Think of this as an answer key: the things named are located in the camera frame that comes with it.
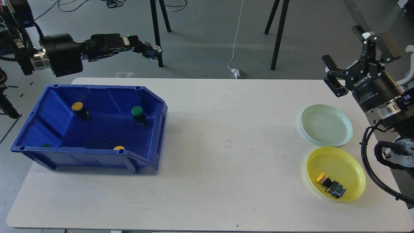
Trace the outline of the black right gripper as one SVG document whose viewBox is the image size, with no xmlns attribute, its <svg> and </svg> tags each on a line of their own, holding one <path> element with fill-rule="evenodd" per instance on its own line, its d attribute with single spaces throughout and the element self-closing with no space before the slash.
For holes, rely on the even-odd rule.
<svg viewBox="0 0 414 233">
<path fill-rule="evenodd" d="M 360 61 L 340 69 L 330 55 L 322 56 L 327 68 L 324 82 L 336 97 L 351 93 L 366 113 L 402 96 L 401 88 L 381 65 L 400 59 L 401 54 L 387 33 L 365 31 L 361 25 L 353 26 L 352 31 L 363 43 Z"/>
</svg>

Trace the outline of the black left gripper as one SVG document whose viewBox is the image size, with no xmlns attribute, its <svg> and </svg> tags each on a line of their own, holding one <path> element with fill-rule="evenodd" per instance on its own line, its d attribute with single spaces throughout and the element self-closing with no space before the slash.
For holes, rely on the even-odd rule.
<svg viewBox="0 0 414 233">
<path fill-rule="evenodd" d="M 56 77 L 83 71 L 83 60 L 106 59 L 126 50 L 141 50 L 137 35 L 95 34 L 84 42 L 75 42 L 71 35 L 56 34 L 40 38 L 49 67 Z"/>
</svg>

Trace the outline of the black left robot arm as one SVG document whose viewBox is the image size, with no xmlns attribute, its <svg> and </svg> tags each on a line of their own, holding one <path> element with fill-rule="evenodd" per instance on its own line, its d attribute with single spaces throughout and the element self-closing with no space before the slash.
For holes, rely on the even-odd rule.
<svg viewBox="0 0 414 233">
<path fill-rule="evenodd" d="M 1 1 L 1 60 L 17 62 L 25 75 L 51 69 L 56 77 L 83 71 L 83 60 L 94 62 L 132 50 L 152 59 L 154 48 L 138 36 L 95 34 L 75 42 L 67 33 L 45 36 L 26 0 Z"/>
</svg>

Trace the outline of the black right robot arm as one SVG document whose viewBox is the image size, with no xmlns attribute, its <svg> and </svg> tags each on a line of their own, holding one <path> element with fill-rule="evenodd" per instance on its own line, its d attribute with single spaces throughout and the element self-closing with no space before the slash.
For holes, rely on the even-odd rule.
<svg viewBox="0 0 414 233">
<path fill-rule="evenodd" d="M 371 168 L 367 155 L 368 142 L 374 131 L 394 131 L 398 137 L 392 142 L 377 142 L 374 147 L 375 158 L 380 164 L 405 171 L 413 177 L 413 64 L 404 79 L 394 81 L 386 72 L 385 65 L 398 60 L 401 55 L 389 35 L 365 31 L 360 25 L 353 26 L 352 31 L 362 43 L 360 58 L 348 68 L 341 69 L 330 55 L 324 55 L 324 82 L 336 97 L 351 92 L 364 113 L 377 114 L 377 122 L 365 129 L 360 143 L 364 168 L 380 189 L 396 200 L 413 205 L 412 198 L 395 191 L 380 180 Z"/>
</svg>

